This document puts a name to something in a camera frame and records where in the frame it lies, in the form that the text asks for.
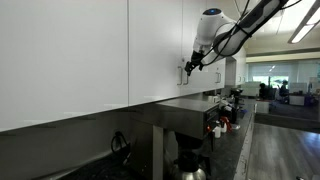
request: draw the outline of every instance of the kettle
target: kettle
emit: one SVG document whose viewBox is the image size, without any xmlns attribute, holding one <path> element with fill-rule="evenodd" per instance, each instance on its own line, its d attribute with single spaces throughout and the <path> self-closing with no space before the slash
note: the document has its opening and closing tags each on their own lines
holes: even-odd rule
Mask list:
<svg viewBox="0 0 320 180">
<path fill-rule="evenodd" d="M 196 172 L 185 172 L 180 170 L 177 166 L 173 170 L 174 180 L 205 180 L 206 174 L 202 169 L 198 169 Z"/>
<path fill-rule="evenodd" d="M 190 151 L 179 155 L 172 177 L 174 180 L 206 180 L 205 172 L 199 168 L 198 156 Z"/>
</svg>

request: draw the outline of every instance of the cable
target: cable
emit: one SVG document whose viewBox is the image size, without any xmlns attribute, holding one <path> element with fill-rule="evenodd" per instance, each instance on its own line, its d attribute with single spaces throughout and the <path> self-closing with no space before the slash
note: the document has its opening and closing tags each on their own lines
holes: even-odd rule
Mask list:
<svg viewBox="0 0 320 180">
<path fill-rule="evenodd" d="M 218 52 L 217 56 L 216 56 L 210 63 L 208 63 L 208 64 L 203 64 L 203 66 L 209 66 L 210 64 L 214 63 L 214 62 L 218 59 L 218 57 L 221 55 L 221 53 L 223 52 L 223 50 L 227 47 L 227 45 L 228 45 L 228 43 L 229 43 L 229 41 L 230 41 L 230 39 L 231 39 L 231 37 L 232 37 L 232 34 L 231 34 L 232 31 L 236 28 L 237 24 L 245 17 L 245 15 L 248 14 L 248 13 L 246 13 L 246 11 L 247 11 L 247 9 L 248 9 L 249 3 L 250 3 L 250 0 L 247 0 L 247 3 L 246 3 L 246 6 L 245 6 L 245 8 L 244 8 L 244 11 L 242 12 L 242 15 L 241 15 L 240 18 L 238 19 L 237 23 L 233 26 L 233 28 L 229 31 L 230 36 L 229 36 L 227 42 L 225 43 L 225 45 L 222 47 L 221 51 Z M 225 39 L 225 37 L 226 37 L 227 35 L 229 35 L 229 33 L 225 34 L 225 36 L 224 36 L 223 38 L 221 38 L 221 40 L 215 45 L 215 47 L 212 47 L 212 48 L 210 49 L 210 51 L 209 51 L 203 58 L 205 58 L 214 48 L 216 48 L 216 46 L 219 46 L 220 43 Z"/>
<path fill-rule="evenodd" d="M 288 8 L 290 8 L 290 7 L 292 7 L 292 6 L 295 6 L 295 5 L 297 5 L 298 3 L 300 3 L 301 1 L 302 1 L 302 0 L 299 0 L 299 1 L 293 3 L 293 4 L 289 5 L 289 6 L 286 6 L 286 7 L 281 8 L 280 10 L 288 9 Z"/>
<path fill-rule="evenodd" d="M 122 147 L 121 138 L 125 144 L 125 147 Z M 115 140 L 120 145 L 120 149 L 117 151 L 113 147 Z M 111 140 L 111 150 L 115 155 L 123 157 L 125 159 L 127 159 L 127 156 L 130 153 L 130 144 L 127 143 L 126 139 L 124 138 L 123 134 L 120 131 L 117 131 L 115 133 L 115 136 Z"/>
</svg>

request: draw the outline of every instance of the window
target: window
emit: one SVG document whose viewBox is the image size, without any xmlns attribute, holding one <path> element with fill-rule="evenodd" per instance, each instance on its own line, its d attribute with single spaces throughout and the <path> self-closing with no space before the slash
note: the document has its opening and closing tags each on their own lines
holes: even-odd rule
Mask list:
<svg viewBox="0 0 320 180">
<path fill-rule="evenodd" d="M 260 81 L 261 83 L 268 85 L 269 76 L 253 76 L 253 81 Z"/>
<path fill-rule="evenodd" d="M 270 85 L 272 88 L 281 87 L 283 80 L 289 81 L 289 77 L 288 76 L 271 76 Z"/>
<path fill-rule="evenodd" d="M 281 87 L 283 80 L 289 81 L 289 76 L 253 76 L 253 81 L 260 81 L 267 86 L 270 85 L 272 88 Z"/>
</svg>

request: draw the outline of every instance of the robotic arm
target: robotic arm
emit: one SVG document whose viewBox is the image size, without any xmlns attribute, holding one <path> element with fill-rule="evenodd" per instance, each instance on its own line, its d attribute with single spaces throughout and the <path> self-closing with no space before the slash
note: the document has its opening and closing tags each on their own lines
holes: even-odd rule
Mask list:
<svg viewBox="0 0 320 180">
<path fill-rule="evenodd" d="M 228 18 L 220 9 L 206 10 L 198 25 L 191 62 L 187 62 L 185 67 L 188 76 L 197 66 L 202 70 L 203 66 L 236 54 L 245 41 L 281 10 L 288 1 L 261 0 L 238 22 Z M 203 59 L 209 53 L 215 53 L 215 59 L 205 64 Z"/>
</svg>

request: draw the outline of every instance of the ceiling light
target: ceiling light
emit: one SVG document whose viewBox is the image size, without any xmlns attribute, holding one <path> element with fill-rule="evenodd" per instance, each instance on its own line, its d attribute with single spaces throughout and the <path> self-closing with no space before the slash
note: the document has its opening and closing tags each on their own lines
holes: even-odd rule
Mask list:
<svg viewBox="0 0 320 180">
<path fill-rule="evenodd" d="M 301 39 L 304 38 L 313 27 L 314 25 L 305 25 L 291 42 L 297 43 L 301 41 Z"/>
<path fill-rule="evenodd" d="M 320 8 L 313 14 L 307 24 L 316 24 L 320 20 Z"/>
<path fill-rule="evenodd" d="M 288 43 L 294 44 L 301 41 L 320 22 L 320 1 L 313 0 L 312 7 L 297 27 Z"/>
</svg>

